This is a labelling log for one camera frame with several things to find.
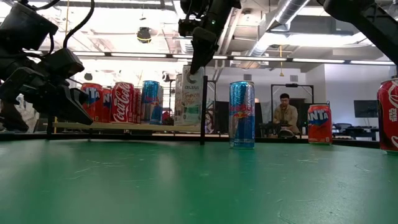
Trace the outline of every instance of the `wooden shelf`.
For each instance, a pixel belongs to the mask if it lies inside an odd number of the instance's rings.
[[[154,124],[117,124],[117,123],[93,123],[85,125],[79,123],[53,123],[55,128],[70,129],[123,129],[123,130],[145,130],[145,131],[181,131],[181,132],[200,132],[199,127],[192,126],[166,126]]]

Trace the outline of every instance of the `beige jacket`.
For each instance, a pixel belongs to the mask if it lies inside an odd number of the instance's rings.
[[[297,118],[299,114],[297,113],[296,107],[292,105],[287,105],[286,110],[283,111],[285,113],[283,116],[283,120],[287,121],[287,123],[291,125],[291,127],[289,127],[289,130],[291,130],[295,134],[299,133],[300,131],[297,127]],[[282,108],[278,106],[274,112],[274,123],[277,124],[281,122],[281,120],[282,120]]]

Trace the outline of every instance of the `man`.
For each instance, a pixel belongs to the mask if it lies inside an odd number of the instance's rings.
[[[291,130],[294,134],[300,133],[297,127],[297,108],[289,105],[290,96],[287,93],[283,93],[280,96],[280,105],[274,112],[274,124],[288,124],[288,130]]]

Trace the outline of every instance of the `white wall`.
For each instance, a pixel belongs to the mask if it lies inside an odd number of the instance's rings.
[[[224,68],[217,82],[217,100],[229,101],[229,84],[243,80],[244,74],[252,75],[256,98],[258,98],[260,102],[268,102],[271,100],[271,84],[291,83],[291,75],[298,75],[298,84],[305,84],[305,74],[301,73],[300,69],[283,69],[283,73],[284,77],[281,77],[279,68],[273,71],[269,71],[268,69],[243,70],[241,68]],[[291,98],[311,98],[302,88],[286,88],[284,86],[274,95],[274,98],[278,100],[279,95],[282,93],[288,93]]]
[[[387,66],[325,65],[326,100],[330,101],[332,121],[365,126],[355,118],[354,100],[376,100],[381,82],[390,78]],[[369,119],[378,126],[377,118]]]
[[[319,65],[305,74],[305,81],[313,85],[314,103],[326,103],[325,65]]]

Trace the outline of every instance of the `green tabletop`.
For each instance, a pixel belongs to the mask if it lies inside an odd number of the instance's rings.
[[[309,144],[0,143],[0,223],[397,223],[398,157]]]

